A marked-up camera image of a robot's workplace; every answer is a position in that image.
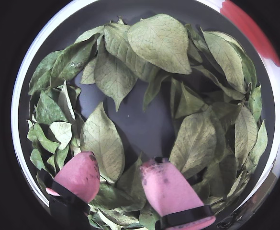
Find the pink padded gripper finger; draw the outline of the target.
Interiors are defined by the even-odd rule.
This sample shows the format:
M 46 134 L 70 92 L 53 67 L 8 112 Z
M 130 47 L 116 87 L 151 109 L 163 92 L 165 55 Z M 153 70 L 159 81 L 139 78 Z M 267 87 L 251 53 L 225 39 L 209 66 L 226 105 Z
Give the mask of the pink padded gripper finger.
M 139 170 L 145 196 L 159 215 L 156 230 L 201 230 L 215 222 L 210 205 L 167 158 L 150 159 Z
M 41 169 L 41 180 L 49 194 L 49 208 L 53 217 L 72 213 L 89 214 L 89 203 L 100 187 L 100 173 L 91 151 L 78 153 L 53 178 Z

